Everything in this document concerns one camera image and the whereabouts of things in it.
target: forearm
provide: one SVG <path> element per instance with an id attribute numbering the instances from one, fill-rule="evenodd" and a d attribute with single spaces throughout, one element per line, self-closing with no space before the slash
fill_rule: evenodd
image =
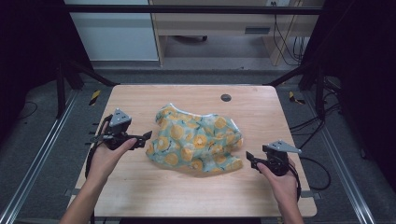
<path id="1" fill-rule="evenodd" d="M 304 223 L 297 203 L 280 203 L 278 208 L 285 224 Z"/>
<path id="2" fill-rule="evenodd" d="M 60 223 L 88 223 L 105 183 L 106 181 L 87 179 Z"/>

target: wooden table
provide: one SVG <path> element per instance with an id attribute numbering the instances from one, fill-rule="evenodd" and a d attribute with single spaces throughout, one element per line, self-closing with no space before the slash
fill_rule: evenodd
<path id="1" fill-rule="evenodd" d="M 232 97 L 230 102 L 220 99 Z M 233 119 L 244 145 L 233 153 L 243 168 L 227 174 L 197 174 L 189 168 L 163 169 L 149 160 L 146 149 L 158 136 L 156 113 L 166 104 L 194 114 L 215 113 Z M 102 119 L 119 108 L 132 116 L 128 134 L 153 131 L 146 148 L 127 152 L 120 160 L 95 207 L 98 217 L 279 217 L 267 179 L 250 168 L 248 150 L 265 159 L 262 145 L 282 139 L 293 145 L 276 90 L 268 86 L 120 85 L 110 95 Z M 303 190 L 309 190 L 296 154 Z M 76 188 L 85 181 L 85 166 Z M 301 198 L 304 217 L 317 212 L 312 198 Z"/>

